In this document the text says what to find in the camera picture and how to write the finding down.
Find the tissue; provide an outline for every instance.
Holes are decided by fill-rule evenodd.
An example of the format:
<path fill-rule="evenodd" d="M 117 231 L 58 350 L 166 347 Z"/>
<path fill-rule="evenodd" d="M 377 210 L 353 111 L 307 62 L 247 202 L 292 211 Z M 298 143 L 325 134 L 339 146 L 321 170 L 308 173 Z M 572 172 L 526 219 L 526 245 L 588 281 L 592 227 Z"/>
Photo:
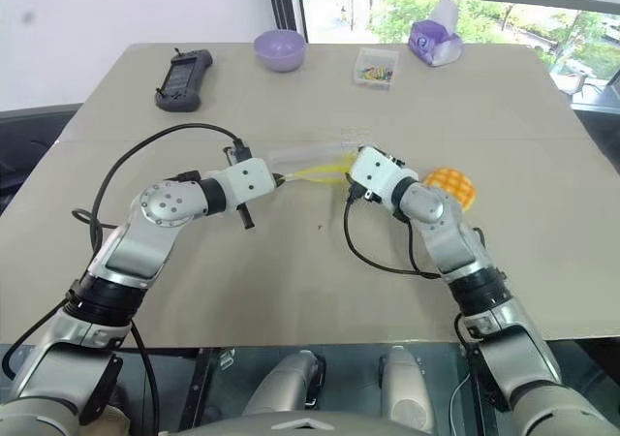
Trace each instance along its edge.
<path fill-rule="evenodd" d="M 407 45 L 429 66 L 456 61 L 463 51 L 463 41 L 456 34 L 458 7 L 451 0 L 439 0 L 430 17 L 415 22 Z"/>

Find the purple bowl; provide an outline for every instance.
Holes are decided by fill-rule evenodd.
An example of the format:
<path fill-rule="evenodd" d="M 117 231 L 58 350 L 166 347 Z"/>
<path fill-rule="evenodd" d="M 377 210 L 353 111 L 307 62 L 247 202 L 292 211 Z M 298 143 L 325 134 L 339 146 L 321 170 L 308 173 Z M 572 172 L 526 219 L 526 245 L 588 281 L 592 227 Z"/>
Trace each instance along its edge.
<path fill-rule="evenodd" d="M 267 31 L 255 39 L 254 52 L 268 69 L 286 73 L 301 66 L 306 41 L 299 33 L 288 29 Z"/>

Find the clear plastic box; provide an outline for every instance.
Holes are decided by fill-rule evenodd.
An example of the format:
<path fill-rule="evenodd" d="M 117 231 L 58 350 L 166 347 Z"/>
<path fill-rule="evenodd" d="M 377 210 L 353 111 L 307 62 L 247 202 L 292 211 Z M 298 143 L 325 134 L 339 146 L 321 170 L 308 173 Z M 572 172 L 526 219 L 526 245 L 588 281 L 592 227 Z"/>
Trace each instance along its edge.
<path fill-rule="evenodd" d="M 360 48 L 353 70 L 353 80 L 363 87 L 389 90 L 394 83 L 397 61 L 397 51 Z"/>

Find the floor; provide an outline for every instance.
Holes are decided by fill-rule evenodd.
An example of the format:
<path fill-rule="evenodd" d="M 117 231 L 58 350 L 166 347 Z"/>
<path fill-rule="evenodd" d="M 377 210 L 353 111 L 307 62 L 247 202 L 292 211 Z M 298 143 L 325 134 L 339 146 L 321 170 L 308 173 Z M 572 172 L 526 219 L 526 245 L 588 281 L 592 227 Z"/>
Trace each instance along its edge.
<path fill-rule="evenodd" d="M 448 403 L 450 395 L 465 372 L 465 363 L 458 348 L 452 344 L 414 344 L 408 349 L 421 359 L 428 391 L 435 409 L 436 434 L 449 436 Z M 554 354 L 562 367 L 564 380 L 583 392 L 604 415 L 620 425 L 620 388 L 600 374 L 598 367 L 574 344 L 573 341 L 551 343 Z M 368 416 L 380 414 L 380 390 L 377 384 L 379 357 L 385 354 L 386 345 L 342 345 L 308 347 L 315 354 L 325 357 L 327 374 L 320 406 L 321 410 L 353 412 Z M 7 346 L 0 346 L 4 354 Z M 15 356 L 14 368 L 23 361 L 30 348 Z M 207 398 L 205 420 L 214 416 L 232 418 L 239 416 L 261 379 L 285 355 L 295 348 L 236 348 L 234 365 L 218 370 Z M 121 353 L 124 360 L 119 383 L 128 394 L 128 416 L 132 420 L 133 436 L 143 434 L 150 422 L 148 387 L 140 357 Z M 162 402 L 161 429 L 176 430 L 185 403 L 194 370 L 188 358 L 154 356 L 153 366 L 157 376 Z M 0 400 L 7 398 L 10 382 L 0 377 Z M 476 428 L 472 413 L 469 386 L 463 387 L 454 405 L 457 435 L 474 435 Z M 509 414 L 497 414 L 498 433 L 512 436 L 514 431 Z"/>

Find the black remote controller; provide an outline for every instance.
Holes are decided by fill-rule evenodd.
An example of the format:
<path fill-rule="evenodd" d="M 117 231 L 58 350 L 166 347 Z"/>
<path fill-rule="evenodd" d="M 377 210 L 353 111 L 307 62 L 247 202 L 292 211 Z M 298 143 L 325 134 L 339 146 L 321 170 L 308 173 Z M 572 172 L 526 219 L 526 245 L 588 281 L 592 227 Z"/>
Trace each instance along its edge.
<path fill-rule="evenodd" d="M 208 50 L 175 50 L 164 83 L 155 89 L 155 105 L 165 111 L 194 111 L 201 104 L 202 78 L 213 57 Z"/>

